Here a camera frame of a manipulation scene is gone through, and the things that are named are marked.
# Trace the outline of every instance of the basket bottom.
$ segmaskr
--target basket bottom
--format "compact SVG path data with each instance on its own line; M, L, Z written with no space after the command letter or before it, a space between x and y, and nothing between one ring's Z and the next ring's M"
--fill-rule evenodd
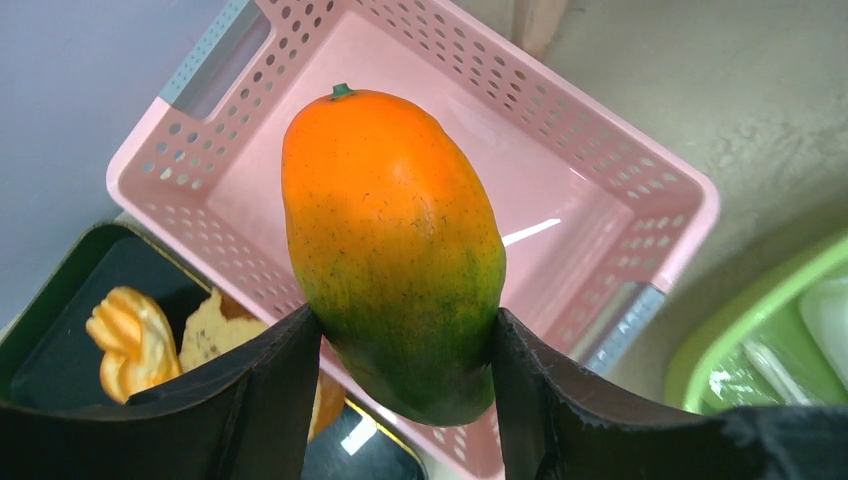
M296 289L289 260L280 187L280 150L294 115L313 99L347 82L351 88L388 92L415 102L439 120L466 153L491 199L507 245L502 305L543 339L568 302L619 238L632 212L518 125L476 97L468 79L441 70L389 33L354 14L341 18L297 79L235 159L206 207L283 269ZM343 376L328 351L325 362ZM340 378L352 392L361 390ZM414 425L413 438L478 478L501 471L493 414L461 429L463 435ZM445 443L445 437L460 440Z

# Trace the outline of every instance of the mango skin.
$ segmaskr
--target mango skin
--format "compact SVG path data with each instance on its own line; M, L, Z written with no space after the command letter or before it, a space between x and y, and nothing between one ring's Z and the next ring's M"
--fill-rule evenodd
M415 104L357 90L302 109L282 157L294 274L350 375L412 421L478 419L506 252L463 152Z

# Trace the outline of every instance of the wooden stick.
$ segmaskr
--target wooden stick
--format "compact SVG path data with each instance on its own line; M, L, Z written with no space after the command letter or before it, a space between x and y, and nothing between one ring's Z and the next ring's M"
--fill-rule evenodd
M545 56L568 0L515 0L512 41L538 60Z

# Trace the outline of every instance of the green container rim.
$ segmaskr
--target green container rim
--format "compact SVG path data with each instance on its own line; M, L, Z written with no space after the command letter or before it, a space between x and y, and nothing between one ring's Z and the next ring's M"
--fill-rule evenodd
M710 317L669 363L665 402L703 413L710 373L733 348L813 283L848 261L848 230L830 236L770 270Z

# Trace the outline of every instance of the perforated basket wall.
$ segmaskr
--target perforated basket wall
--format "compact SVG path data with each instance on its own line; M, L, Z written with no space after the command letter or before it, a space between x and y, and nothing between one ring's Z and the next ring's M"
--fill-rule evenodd
M244 66L228 67L239 55ZM567 230L563 220L567 240L551 250L546 276L529 283L538 300L510 298L525 317L544 310L529 305L547 302L556 310L548 320L516 313L546 342L599 371L650 319L715 222L718 197L701 174L442 0L231 1L116 153L109 191L210 280L276 321L304 301L286 253L282 135L294 112L340 77L384 85L436 110L464 108L455 101L464 99L470 113L457 114L457 125L471 132L491 123L498 131L463 140L457 127L458 143L483 145L479 139L489 135L506 142L498 145L510 157L498 157L500 170L482 175L484 185L522 178L534 155L569 169L571 180L557 195L563 205L578 205L591 228ZM568 185L584 183L603 195L597 213L594 197L569 197ZM493 204L497 214L499 205L522 201ZM468 478L502 475L494 409L462 428L412 424L370 401L329 349L322 355L323 368L442 461Z

